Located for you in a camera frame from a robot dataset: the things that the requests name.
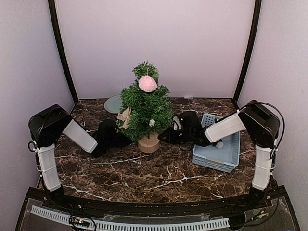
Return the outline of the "small green christmas tree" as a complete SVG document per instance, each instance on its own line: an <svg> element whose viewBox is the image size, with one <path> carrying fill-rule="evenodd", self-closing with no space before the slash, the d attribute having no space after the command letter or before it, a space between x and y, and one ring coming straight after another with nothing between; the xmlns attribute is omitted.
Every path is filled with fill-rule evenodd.
<svg viewBox="0 0 308 231"><path fill-rule="evenodd" d="M160 141L158 133L164 131L173 124L173 110L169 89L159 84L159 71L157 67L144 61L132 69L135 76L134 82L127 88L123 88L120 96L122 99L122 113L128 107L131 109L129 127L120 132L130 140L138 143L138 148L144 153L154 153L159 149ZM153 92L142 91L138 86L138 80L142 76L149 75L157 83L158 87ZM149 126L153 119L155 125Z"/></svg>

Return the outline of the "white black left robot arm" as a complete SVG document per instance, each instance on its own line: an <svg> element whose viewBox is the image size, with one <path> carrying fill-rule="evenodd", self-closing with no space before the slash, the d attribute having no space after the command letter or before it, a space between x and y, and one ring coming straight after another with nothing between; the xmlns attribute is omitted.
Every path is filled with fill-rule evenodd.
<svg viewBox="0 0 308 231"><path fill-rule="evenodd" d="M36 153L43 186L52 192L49 202L58 210L68 206L68 199L56 191L62 187L55 161L55 146L61 135L67 136L94 158L103 156L110 149L122 149L132 143L130 138L120 132L114 120L103 120L97 131L91 135L57 104L32 116L28 127L32 138L28 143L29 150Z"/></svg>

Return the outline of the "brown gingerbread ornament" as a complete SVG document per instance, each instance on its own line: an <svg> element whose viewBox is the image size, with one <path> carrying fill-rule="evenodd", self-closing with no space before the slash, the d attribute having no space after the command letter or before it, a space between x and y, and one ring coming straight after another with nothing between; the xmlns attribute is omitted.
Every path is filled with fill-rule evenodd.
<svg viewBox="0 0 308 231"><path fill-rule="evenodd" d="M129 121L131 116L131 109L128 107L122 113L118 113L117 115L117 125L121 130L126 130L129 127Z"/></svg>

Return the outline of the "white light battery box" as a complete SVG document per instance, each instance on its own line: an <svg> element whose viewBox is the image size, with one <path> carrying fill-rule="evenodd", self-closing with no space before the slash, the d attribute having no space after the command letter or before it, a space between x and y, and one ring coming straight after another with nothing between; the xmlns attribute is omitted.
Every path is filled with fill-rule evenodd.
<svg viewBox="0 0 308 231"><path fill-rule="evenodd" d="M155 121L153 120L153 119L151 119L150 121L149 121L149 126L150 127L153 127L155 125Z"/></svg>

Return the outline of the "light blue plastic basket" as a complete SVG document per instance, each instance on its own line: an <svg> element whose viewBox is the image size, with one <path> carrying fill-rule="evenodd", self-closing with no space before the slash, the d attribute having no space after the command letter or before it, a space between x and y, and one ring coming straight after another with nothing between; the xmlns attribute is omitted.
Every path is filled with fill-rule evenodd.
<svg viewBox="0 0 308 231"><path fill-rule="evenodd" d="M224 137L224 146L220 149L213 145L195 145L192 150L192 163L227 173L232 172L239 164L240 136L240 132L237 132Z"/></svg>

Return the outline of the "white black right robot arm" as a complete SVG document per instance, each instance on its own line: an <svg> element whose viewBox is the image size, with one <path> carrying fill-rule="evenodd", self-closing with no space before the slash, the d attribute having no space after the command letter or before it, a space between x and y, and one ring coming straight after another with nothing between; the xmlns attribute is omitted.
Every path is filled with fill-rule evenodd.
<svg viewBox="0 0 308 231"><path fill-rule="evenodd" d="M264 201L263 191L272 179L276 152L285 132L283 115L276 116L273 105L251 100L236 112L222 118L186 111L173 117L174 125L159 140L169 144L191 142L192 162L215 170L232 172L239 164L240 133L247 131L255 146L256 161L251 194L245 204L257 208Z"/></svg>

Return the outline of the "pink pompom ornament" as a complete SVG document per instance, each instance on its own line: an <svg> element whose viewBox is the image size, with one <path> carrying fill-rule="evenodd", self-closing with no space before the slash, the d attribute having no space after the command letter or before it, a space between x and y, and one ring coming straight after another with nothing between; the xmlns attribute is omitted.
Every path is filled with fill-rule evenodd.
<svg viewBox="0 0 308 231"><path fill-rule="evenodd" d="M138 86L142 91L147 93L153 92L158 87L156 81L149 75L142 76L138 80Z"/></svg>

